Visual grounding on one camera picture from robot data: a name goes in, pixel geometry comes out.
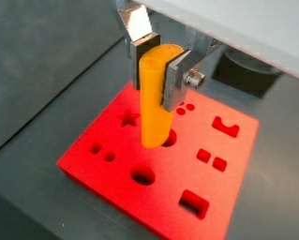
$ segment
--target metal bracket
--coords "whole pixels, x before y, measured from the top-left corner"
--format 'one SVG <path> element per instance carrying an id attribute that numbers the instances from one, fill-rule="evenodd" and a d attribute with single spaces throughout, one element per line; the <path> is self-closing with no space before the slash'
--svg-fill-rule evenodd
<path id="1" fill-rule="evenodd" d="M 146 6 L 131 0 L 109 0 L 123 30 L 133 88 L 140 89 L 139 60 L 144 52 L 160 45 L 160 36 L 152 32 Z"/>
<path id="2" fill-rule="evenodd" d="M 206 75 L 199 72 L 199 68 L 223 44 L 190 27 L 186 29 L 184 42 L 188 50 L 174 59 L 166 69 L 162 105 L 168 112 L 184 101 L 188 87 L 198 89 L 202 86 Z"/>

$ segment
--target yellow block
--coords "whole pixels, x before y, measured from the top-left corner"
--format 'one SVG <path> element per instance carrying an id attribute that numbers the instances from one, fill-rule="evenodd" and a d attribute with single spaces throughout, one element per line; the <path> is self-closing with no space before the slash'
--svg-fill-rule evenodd
<path id="1" fill-rule="evenodd" d="M 160 106 L 163 97 L 166 63 L 183 48 L 163 44 L 144 53 L 139 62 L 142 144 L 147 148 L 160 146 L 170 135 L 172 112 Z"/>

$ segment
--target red board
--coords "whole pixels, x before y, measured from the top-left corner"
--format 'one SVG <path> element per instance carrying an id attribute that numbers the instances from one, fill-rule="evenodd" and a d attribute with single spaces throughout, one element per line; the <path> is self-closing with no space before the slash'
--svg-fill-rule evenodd
<path id="1" fill-rule="evenodd" d="M 57 165 L 160 237 L 224 239 L 258 121 L 188 91 L 166 146 L 146 149 L 139 97 L 129 83 Z"/>

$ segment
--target circular hole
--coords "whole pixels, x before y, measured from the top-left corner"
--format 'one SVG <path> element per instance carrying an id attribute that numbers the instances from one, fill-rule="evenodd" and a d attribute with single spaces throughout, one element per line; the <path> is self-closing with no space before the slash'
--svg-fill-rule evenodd
<path id="1" fill-rule="evenodd" d="M 144 165 L 135 165 L 131 169 L 132 180 L 143 186 L 148 186 L 155 181 L 154 171 Z"/>
<path id="2" fill-rule="evenodd" d="M 186 108 L 187 108 L 190 111 L 194 111 L 194 105 L 192 105 L 192 104 L 188 103 L 188 104 L 186 105 Z"/>
<path id="3" fill-rule="evenodd" d="M 104 160 L 107 162 L 112 162 L 115 160 L 115 154 L 112 152 L 107 152 L 104 155 Z"/>
<path id="4" fill-rule="evenodd" d="M 164 143 L 162 144 L 162 146 L 168 147 L 168 146 L 172 146 L 175 143 L 176 143 L 176 133 L 171 129 L 170 136 L 168 136 L 167 140 L 164 141 Z"/>
<path id="5" fill-rule="evenodd" d="M 99 152 L 101 151 L 103 146 L 99 143 L 95 143 L 93 146 L 91 147 L 91 152 L 93 154 L 99 154 Z"/>
<path id="6" fill-rule="evenodd" d="M 184 115 L 184 113 L 186 113 L 186 110 L 184 110 L 184 109 L 182 109 L 182 108 L 178 108 L 178 109 L 176 109 L 176 113 L 178 113 L 179 115 Z"/>

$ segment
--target gray table surface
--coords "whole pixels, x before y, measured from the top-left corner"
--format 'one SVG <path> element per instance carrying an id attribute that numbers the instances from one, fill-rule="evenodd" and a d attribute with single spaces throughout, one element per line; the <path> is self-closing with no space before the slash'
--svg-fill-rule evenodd
<path id="1" fill-rule="evenodd" d="M 183 26 L 152 20 L 180 42 Z M 156 239 L 55 166 L 128 80 L 120 42 L 0 149 L 0 197 L 63 239 Z M 263 99 L 212 79 L 200 92 L 260 121 L 227 239 L 299 240 L 299 80 L 284 75 Z"/>
<path id="2" fill-rule="evenodd" d="M 120 37 L 107 1 L 0 0 L 0 147 Z"/>

